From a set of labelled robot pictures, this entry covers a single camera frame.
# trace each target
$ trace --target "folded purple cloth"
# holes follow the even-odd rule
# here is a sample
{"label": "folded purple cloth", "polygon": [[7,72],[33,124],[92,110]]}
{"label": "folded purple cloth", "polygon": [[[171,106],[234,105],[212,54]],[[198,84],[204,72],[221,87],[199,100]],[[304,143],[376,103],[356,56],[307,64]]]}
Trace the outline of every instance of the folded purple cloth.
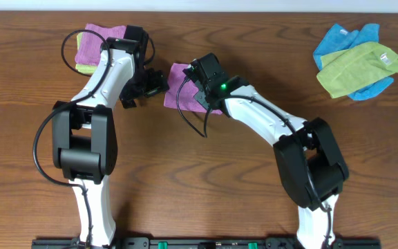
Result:
{"label": "folded purple cloth", "polygon": [[[114,28],[103,28],[95,24],[87,24],[87,30],[92,30],[100,34],[104,39],[109,37],[124,38],[126,26]],[[75,56],[77,64],[97,66],[101,60],[100,47],[102,40],[94,34],[85,33],[82,36],[81,45]]]}
{"label": "folded purple cloth", "polygon": [[[184,82],[185,74],[182,72],[187,64],[174,63],[170,69],[168,83],[170,90],[165,93],[164,107],[177,109],[176,94],[180,85]],[[179,93],[179,108],[184,111],[207,112],[207,110],[194,99],[194,95],[198,92],[198,88],[190,80],[183,86]],[[220,110],[214,110],[211,113],[222,114]]]}

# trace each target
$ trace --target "wooden table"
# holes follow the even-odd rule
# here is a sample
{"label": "wooden table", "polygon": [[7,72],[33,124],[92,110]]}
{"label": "wooden table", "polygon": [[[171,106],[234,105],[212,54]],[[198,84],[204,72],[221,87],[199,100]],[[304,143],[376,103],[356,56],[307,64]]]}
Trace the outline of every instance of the wooden table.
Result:
{"label": "wooden table", "polygon": [[[296,116],[327,120],[350,168],[334,230],[379,237],[398,248],[398,75],[378,98],[331,99],[316,79],[312,52],[334,24],[381,24],[381,43],[398,53],[398,15],[160,12],[0,12],[0,248],[28,248],[36,237],[76,237],[73,191],[35,169],[32,142],[57,100],[87,78],[65,67],[62,39],[86,23],[144,26],[156,46],[155,68],[217,54],[230,75],[247,78]],[[68,47],[69,61],[75,43]],[[212,116],[209,138],[188,127],[163,95],[114,110],[119,156],[111,208],[120,235],[265,237],[294,234],[296,205],[281,186],[272,148],[244,124]],[[195,125],[203,114],[186,113]],[[39,158],[51,158],[47,127]]]}

